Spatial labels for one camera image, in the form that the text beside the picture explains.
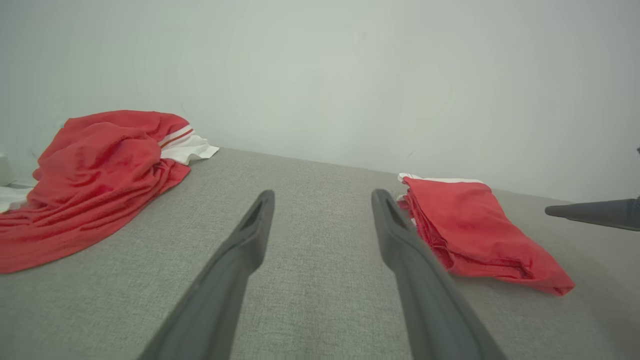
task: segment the white wall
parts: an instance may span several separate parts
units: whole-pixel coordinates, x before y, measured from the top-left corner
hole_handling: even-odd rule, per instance
[[[68,117],[188,119],[213,144],[640,192],[635,0],[3,0],[0,143],[20,177]]]

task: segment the white trim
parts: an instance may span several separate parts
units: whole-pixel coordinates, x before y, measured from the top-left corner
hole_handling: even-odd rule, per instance
[[[480,183],[480,184],[484,184],[482,181],[480,180],[474,180],[474,179],[437,179],[434,177],[419,177],[416,175],[412,175],[412,174],[407,174],[406,172],[401,172],[400,174],[398,174],[398,181],[400,181],[401,183],[403,182],[403,179],[409,177],[410,179],[418,179],[418,180],[429,180],[429,181],[437,181],[439,183]]]
[[[172,133],[170,133],[169,135],[165,136],[164,139],[160,140],[160,142],[158,142],[158,145],[160,145],[161,147],[170,142],[171,140],[184,135],[185,133],[187,133],[188,131],[192,130],[193,128],[190,125],[187,125],[185,127],[183,127],[182,129],[178,130],[178,131],[174,131]]]

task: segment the white cloth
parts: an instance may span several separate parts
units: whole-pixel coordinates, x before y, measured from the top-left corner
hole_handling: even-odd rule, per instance
[[[209,145],[207,139],[203,139],[193,132],[168,142],[162,148],[160,158],[173,159],[183,165],[189,165],[191,160],[209,159],[220,148]]]
[[[28,189],[14,189],[6,186],[0,186],[0,213],[7,210],[13,210],[27,203],[27,194],[31,191]]]

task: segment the gray fabric surface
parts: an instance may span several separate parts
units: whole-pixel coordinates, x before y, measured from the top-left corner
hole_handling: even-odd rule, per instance
[[[0,359],[134,359],[255,197],[274,189],[265,262],[250,277],[234,359],[410,358],[371,191],[395,174],[222,149],[108,239],[0,277]],[[544,214],[563,202],[495,191],[577,283],[559,298],[455,278],[511,359],[637,359],[640,236]]]

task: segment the textured fabric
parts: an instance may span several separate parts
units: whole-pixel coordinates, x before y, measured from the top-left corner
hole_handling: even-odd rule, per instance
[[[160,158],[183,118],[111,111],[69,119],[38,159],[27,204],[0,214],[0,272],[64,258],[113,234],[189,168]]]
[[[0,276],[0,359],[135,359],[255,197],[274,189],[262,266],[249,278],[233,359],[408,359],[371,191],[397,174],[220,149],[100,243]],[[557,200],[494,190],[509,219],[576,282],[555,297],[455,277],[510,359],[638,359],[637,233],[544,214]]]
[[[402,180],[409,189],[399,204],[448,271],[494,277],[553,295],[575,287],[557,261],[509,221],[489,186],[409,176]]]

